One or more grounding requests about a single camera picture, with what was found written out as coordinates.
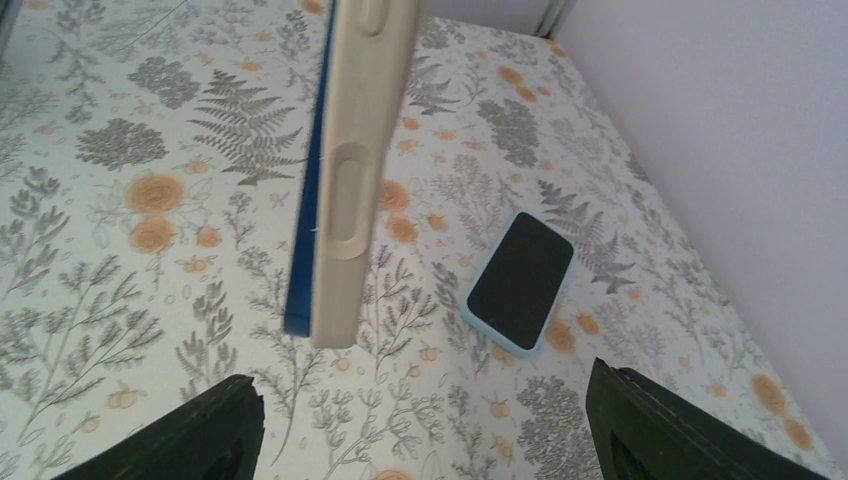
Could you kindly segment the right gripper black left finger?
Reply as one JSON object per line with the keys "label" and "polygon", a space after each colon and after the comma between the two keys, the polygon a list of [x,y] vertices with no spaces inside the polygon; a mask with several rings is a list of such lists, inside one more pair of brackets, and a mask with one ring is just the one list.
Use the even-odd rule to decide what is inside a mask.
{"label": "right gripper black left finger", "polygon": [[264,401],[235,374],[60,479],[252,479],[264,436]]}

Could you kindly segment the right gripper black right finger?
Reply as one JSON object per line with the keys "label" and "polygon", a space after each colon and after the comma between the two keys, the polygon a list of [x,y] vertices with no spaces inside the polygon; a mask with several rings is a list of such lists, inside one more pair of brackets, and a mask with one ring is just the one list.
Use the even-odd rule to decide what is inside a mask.
{"label": "right gripper black right finger", "polygon": [[597,358],[586,413],[605,479],[821,479],[632,368]]}

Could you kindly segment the beige phone case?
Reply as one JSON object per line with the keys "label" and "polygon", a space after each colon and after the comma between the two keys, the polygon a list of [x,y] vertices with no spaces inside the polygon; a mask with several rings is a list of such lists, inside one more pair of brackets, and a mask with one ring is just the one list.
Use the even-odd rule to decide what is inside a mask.
{"label": "beige phone case", "polygon": [[328,63],[310,339],[356,342],[387,151],[422,4],[337,1]]}

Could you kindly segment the dark blue phone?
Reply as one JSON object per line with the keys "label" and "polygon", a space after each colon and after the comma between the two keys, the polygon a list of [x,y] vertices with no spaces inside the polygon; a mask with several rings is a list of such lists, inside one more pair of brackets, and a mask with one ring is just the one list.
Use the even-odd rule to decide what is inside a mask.
{"label": "dark blue phone", "polygon": [[313,265],[318,230],[318,196],[320,166],[322,158],[322,130],[328,81],[328,63],[334,23],[338,10],[337,1],[329,2],[329,18],[320,63],[320,77],[313,110],[313,122],[308,143],[305,175],[303,179],[299,211],[294,236],[293,251],[282,316],[283,331],[287,334],[308,338],[311,327]]}

